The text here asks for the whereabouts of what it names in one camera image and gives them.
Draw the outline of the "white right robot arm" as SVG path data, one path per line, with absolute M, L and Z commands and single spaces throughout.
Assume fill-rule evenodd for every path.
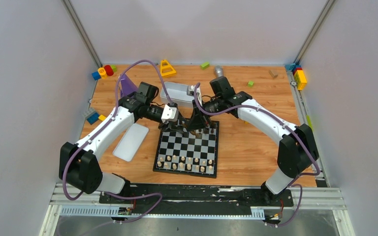
M 276 116 L 261 106 L 251 95 L 236 92 L 225 76 L 210 82 L 214 96 L 202 101 L 200 84 L 188 86 L 187 94 L 193 97 L 193 109 L 200 113 L 202 121 L 224 113 L 253 125 L 278 145 L 277 168 L 263 183 L 261 198 L 267 205 L 281 199 L 281 192 L 291 186 L 300 176 L 317 176 L 318 150 L 312 129 L 307 124 L 296 125 Z M 305 170 L 314 166 L 316 173 Z

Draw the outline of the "black white chessboard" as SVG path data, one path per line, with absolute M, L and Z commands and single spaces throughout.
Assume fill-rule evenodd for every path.
M 153 171 L 216 178 L 218 172 L 220 122 L 195 133 L 161 131 Z

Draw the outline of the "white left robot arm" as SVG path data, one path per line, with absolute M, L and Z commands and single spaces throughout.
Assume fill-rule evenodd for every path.
M 68 194 L 68 184 L 81 193 L 112 193 L 119 203 L 126 203 L 130 199 L 131 190 L 126 186 L 126 179 L 104 173 L 99 159 L 116 138 L 139 119 L 146 118 L 164 124 L 181 118 L 178 105 L 174 102 L 164 107 L 152 104 L 158 91 L 158 87 L 141 82 L 137 91 L 117 100 L 112 112 L 90 134 L 75 143 L 66 142 L 62 145 L 59 177 L 68 199 L 74 200 Z

